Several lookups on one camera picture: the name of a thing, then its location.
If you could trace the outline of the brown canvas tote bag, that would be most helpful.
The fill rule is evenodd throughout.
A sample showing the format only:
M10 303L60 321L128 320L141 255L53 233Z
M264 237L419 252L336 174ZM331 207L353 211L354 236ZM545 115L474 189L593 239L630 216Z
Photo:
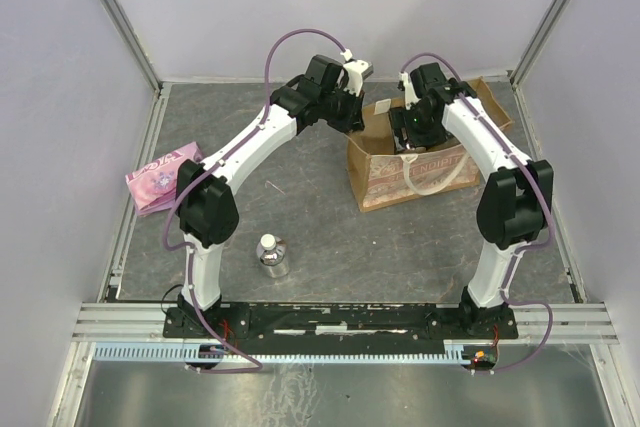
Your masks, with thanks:
M347 170L362 212L417 199L422 192L433 195L475 186L482 179L471 156L453 139L407 160L397 154L388 110L403 103L396 97L365 106L365 129L348 136Z

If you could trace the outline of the round clear bottle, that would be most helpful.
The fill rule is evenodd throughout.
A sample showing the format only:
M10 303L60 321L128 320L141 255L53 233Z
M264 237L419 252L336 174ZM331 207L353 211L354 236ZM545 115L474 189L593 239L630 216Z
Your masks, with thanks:
M256 256L263 272L270 278L281 278L289 271L287 243L273 234L264 234L256 247Z

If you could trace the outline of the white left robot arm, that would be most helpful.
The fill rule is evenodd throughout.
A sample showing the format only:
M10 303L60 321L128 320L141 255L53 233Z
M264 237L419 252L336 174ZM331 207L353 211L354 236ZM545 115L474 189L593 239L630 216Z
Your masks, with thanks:
M212 336L220 326L221 257L239 224L239 188L275 150L320 120L341 133L362 130L363 85L372 72L364 60L340 63L316 55L227 145L180 166L176 213L187 244L182 298L191 305L185 323L197 336Z

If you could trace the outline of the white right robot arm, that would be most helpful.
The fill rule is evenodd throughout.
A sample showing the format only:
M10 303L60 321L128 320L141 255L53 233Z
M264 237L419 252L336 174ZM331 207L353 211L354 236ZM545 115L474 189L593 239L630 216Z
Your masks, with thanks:
M391 111L395 136L409 146L432 147L455 138L485 181L476 210L483 246L476 271L455 309L441 309L436 322L457 325L468 337L495 332L512 319L508 304L514 274L524 254L542 248L537 238L552 233L554 171L534 161L491 119L477 92L440 64L401 70L404 105Z

